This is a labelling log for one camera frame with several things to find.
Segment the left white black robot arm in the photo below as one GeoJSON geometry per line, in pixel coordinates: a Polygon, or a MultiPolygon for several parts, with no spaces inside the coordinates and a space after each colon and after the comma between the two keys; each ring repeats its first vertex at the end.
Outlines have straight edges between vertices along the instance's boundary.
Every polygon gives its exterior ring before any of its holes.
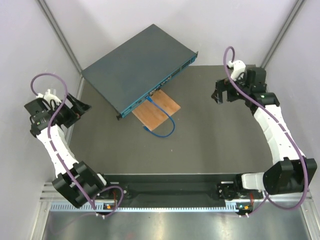
{"type": "Polygon", "coordinates": [[[67,100],[71,107],[47,90],[24,107],[30,114],[31,135],[44,145],[53,163],[53,187],[74,207],[80,208],[97,194],[109,198],[114,187],[86,163],[77,161],[70,150],[62,126],[71,127],[91,106],[71,94],[67,95],[67,100]]]}

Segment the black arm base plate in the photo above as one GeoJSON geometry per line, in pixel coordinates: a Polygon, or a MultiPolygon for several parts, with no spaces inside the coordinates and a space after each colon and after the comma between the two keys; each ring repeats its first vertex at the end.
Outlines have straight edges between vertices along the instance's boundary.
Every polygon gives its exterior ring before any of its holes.
{"type": "Polygon", "coordinates": [[[213,200],[261,199],[257,190],[238,190],[234,173],[104,174],[123,188],[125,199],[147,196],[206,196],[213,200]]]}

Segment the dark blue network switch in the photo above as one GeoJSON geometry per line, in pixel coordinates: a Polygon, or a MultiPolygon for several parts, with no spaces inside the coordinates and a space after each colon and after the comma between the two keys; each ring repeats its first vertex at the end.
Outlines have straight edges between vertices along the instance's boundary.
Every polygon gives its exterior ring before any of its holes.
{"type": "Polygon", "coordinates": [[[111,104],[120,120],[197,57],[197,52],[152,24],[81,74],[111,104]]]}

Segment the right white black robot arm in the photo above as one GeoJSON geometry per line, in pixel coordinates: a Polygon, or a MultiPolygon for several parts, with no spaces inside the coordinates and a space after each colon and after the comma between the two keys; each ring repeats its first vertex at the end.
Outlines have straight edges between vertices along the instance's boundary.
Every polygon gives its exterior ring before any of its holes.
{"type": "Polygon", "coordinates": [[[234,194],[245,198],[252,190],[270,195],[302,193],[305,183],[311,182],[317,163],[294,146],[280,102],[273,92],[267,91],[267,72],[261,67],[246,67],[242,61],[229,63],[227,68],[232,70],[230,78],[218,80],[211,97],[222,104],[223,92],[226,92],[228,102],[245,101],[263,131],[273,163],[265,172],[238,174],[234,194]]]}

